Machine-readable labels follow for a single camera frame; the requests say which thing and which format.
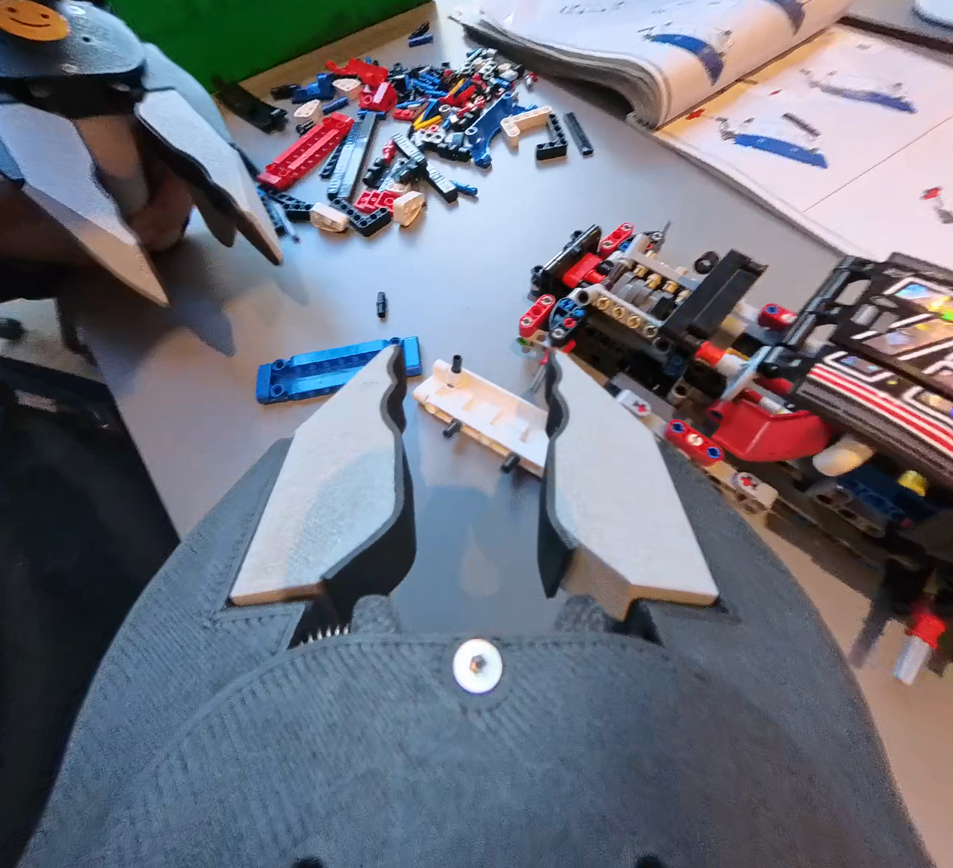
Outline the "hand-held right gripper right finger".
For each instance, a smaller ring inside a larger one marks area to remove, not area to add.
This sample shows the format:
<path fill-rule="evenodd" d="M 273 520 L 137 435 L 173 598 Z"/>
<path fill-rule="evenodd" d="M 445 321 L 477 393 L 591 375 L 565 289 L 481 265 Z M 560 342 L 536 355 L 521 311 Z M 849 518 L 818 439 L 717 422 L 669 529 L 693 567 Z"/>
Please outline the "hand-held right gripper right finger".
<path fill-rule="evenodd" d="M 657 437 L 568 354 L 546 364 L 542 590 L 624 621 L 636 602 L 707 608 L 719 589 Z"/>

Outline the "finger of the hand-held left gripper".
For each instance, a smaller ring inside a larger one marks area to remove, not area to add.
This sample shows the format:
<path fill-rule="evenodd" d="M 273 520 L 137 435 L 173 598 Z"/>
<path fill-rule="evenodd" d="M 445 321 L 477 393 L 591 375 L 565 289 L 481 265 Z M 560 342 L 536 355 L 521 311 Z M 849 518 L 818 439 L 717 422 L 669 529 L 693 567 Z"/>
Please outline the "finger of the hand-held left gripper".
<path fill-rule="evenodd" d="M 230 248 L 241 235 L 272 265 L 282 265 L 283 253 L 268 211 L 232 144 L 176 90 L 145 94 L 136 105 L 136 119 L 156 154 L 191 188 L 214 238 Z"/>
<path fill-rule="evenodd" d="M 1 137 L 25 195 L 99 266 L 152 303 L 168 306 L 147 253 L 100 183 L 75 125 L 52 112 L 4 103 Z"/>

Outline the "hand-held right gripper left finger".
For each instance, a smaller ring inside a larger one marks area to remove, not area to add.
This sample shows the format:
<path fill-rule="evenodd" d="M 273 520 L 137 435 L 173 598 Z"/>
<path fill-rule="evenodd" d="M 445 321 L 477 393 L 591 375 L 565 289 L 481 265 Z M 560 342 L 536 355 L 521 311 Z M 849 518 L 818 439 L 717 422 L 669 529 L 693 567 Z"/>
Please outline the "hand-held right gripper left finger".
<path fill-rule="evenodd" d="M 404 353 L 387 346 L 295 431 L 230 592 L 247 607 L 388 596 L 415 558 Z"/>

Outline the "blue toy brick panel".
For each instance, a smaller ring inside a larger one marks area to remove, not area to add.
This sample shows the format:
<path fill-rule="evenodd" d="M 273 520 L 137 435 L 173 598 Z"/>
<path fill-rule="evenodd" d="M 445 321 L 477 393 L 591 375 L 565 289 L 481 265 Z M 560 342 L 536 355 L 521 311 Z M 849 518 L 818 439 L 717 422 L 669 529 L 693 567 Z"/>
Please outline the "blue toy brick panel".
<path fill-rule="evenodd" d="M 256 374 L 256 401 L 263 405 L 330 396 L 370 363 L 382 350 L 397 346 L 403 351 L 408 376 L 421 375 L 417 336 L 376 339 L 316 350 L 260 365 Z"/>

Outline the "white toy brick panel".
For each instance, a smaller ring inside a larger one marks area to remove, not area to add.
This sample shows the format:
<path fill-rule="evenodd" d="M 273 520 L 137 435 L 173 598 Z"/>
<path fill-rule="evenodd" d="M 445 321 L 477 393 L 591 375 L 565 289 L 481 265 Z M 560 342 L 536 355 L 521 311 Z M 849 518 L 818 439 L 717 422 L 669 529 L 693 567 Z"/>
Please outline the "white toy brick panel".
<path fill-rule="evenodd" d="M 541 478 L 549 447 L 548 412 L 468 370 L 450 373 L 451 360 L 435 361 L 432 373 L 413 391 L 415 402 L 439 420 L 444 428 L 461 423 L 456 434 L 498 455 L 519 455 L 518 469 Z"/>

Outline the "pile of toy bricks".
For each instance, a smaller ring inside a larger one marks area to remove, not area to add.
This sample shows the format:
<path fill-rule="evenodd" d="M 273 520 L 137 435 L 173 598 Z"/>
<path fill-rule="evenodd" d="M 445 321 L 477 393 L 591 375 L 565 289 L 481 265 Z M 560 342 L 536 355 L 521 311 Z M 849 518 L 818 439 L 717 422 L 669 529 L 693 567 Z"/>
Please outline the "pile of toy bricks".
<path fill-rule="evenodd" d="M 294 121 L 295 140 L 268 165 L 246 165 L 268 219 L 279 236 L 297 236 L 292 224 L 319 231 L 355 231 L 370 238 L 396 222 L 413 225 L 426 190 L 454 205 L 478 190 L 448 176 L 434 159 L 493 165 L 492 145 L 511 149 L 536 133 L 539 164 L 566 159 L 573 142 L 583 156 L 594 148 L 574 113 L 522 103 L 538 76 L 492 48 L 474 48 L 457 66 L 448 62 L 389 67 L 352 57 L 303 84 L 285 83 L 264 100 L 219 76 L 211 79 L 221 106 L 264 134 L 281 134 Z"/>

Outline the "person's left forearm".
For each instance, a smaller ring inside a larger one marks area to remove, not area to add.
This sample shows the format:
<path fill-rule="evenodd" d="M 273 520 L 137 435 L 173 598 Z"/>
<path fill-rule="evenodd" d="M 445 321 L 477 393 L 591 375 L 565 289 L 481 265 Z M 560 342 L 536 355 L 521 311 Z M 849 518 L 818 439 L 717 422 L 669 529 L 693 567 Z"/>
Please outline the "person's left forearm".
<path fill-rule="evenodd" d="M 64 228 L 2 180 L 1 302 L 54 297 L 69 272 L 89 262 L 89 254 Z"/>

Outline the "light grey desk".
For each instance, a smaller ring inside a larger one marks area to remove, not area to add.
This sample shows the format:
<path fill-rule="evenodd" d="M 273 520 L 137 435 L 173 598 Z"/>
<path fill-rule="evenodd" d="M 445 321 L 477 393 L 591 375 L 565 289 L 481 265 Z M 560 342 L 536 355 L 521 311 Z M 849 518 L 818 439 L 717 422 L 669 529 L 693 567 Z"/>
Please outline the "light grey desk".
<path fill-rule="evenodd" d="M 447 13 L 470 0 L 435 0 L 407 15 L 250 79 L 272 85 L 315 73 L 325 57 L 369 54 L 407 65 L 416 57 L 459 62 L 468 46 Z M 306 227 L 285 240 L 271 266 L 244 241 L 223 248 L 200 222 L 157 262 L 171 299 L 158 308 L 121 288 L 84 297 L 83 337 L 113 393 L 173 527 L 182 537 L 273 442 L 293 432 L 319 401 L 263 407 L 259 365 L 304 351 L 380 337 L 416 335 L 424 373 L 436 358 L 463 364 L 524 394 L 535 362 L 515 343 L 529 305 L 530 269 L 568 235 L 591 224 L 611 231 L 671 223 L 663 255 L 688 266 L 708 250 L 737 248 L 769 266 L 755 305 L 799 306 L 838 257 L 756 207 L 651 137 L 631 129 L 612 98 L 564 88 L 540 76 L 533 99 L 575 112 L 595 145 L 582 157 L 537 165 L 528 140 L 509 151 L 494 140 L 487 172 L 449 168 L 478 187 L 476 199 L 447 205 L 428 194 L 422 219 L 392 224 L 370 239 L 325 236 Z M 388 318 L 375 314 L 386 292 Z M 500 460 L 469 438 L 448 441 L 442 426 L 408 402 L 406 437 L 418 550 L 397 593 L 415 631 L 505 632 L 546 627 L 536 565 L 539 481 L 503 474 Z M 924 669 L 914 685 L 893 678 L 904 642 L 899 621 L 871 612 L 880 575 L 825 534 L 780 512 L 741 512 L 816 604 L 845 653 L 871 619 L 870 646 L 855 669 L 895 779 L 937 866 L 951 866 L 951 665 Z"/>

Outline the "person's left hand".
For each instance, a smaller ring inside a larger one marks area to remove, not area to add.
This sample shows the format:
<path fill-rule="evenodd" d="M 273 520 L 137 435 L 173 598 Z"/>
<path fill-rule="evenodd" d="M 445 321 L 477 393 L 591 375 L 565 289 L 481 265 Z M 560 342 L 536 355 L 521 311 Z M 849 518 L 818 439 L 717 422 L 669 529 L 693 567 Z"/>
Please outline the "person's left hand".
<path fill-rule="evenodd" d="M 190 186 L 149 147 L 131 115 L 105 114 L 73 121 L 94 174 L 113 197 L 139 243 L 151 255 L 175 248 L 194 207 Z"/>

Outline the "toy brick car model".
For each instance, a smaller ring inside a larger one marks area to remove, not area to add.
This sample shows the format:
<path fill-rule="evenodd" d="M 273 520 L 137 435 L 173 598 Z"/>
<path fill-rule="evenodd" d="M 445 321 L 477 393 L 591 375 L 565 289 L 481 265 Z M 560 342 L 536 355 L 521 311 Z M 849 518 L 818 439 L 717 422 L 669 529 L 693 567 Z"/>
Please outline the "toy brick car model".
<path fill-rule="evenodd" d="M 913 684 L 951 644 L 951 270 L 847 256 L 796 312 L 746 303 L 767 267 L 736 250 L 692 269 L 666 231 L 574 231 L 530 273 L 525 351 L 574 352 L 723 493 L 776 502 L 883 568 L 875 616 Z"/>

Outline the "person's torso in dark clothing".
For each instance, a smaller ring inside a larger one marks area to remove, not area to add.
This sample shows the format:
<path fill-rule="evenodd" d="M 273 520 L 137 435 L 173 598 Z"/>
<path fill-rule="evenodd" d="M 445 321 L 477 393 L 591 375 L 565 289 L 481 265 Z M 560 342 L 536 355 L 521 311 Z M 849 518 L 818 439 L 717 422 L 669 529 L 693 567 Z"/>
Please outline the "person's torso in dark clothing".
<path fill-rule="evenodd" d="M 2 357 L 2 866 L 23 853 L 91 678 L 178 540 L 106 387 Z"/>

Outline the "toy brick instruction manual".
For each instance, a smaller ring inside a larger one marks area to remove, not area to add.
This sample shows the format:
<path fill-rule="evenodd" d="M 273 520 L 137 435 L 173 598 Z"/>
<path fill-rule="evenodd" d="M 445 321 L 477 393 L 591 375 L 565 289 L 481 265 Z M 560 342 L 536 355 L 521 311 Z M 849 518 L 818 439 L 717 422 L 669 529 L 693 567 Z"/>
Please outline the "toy brick instruction manual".
<path fill-rule="evenodd" d="M 844 25 L 854 0 L 473 0 L 450 16 L 842 254 L 951 267 L 951 61 Z"/>

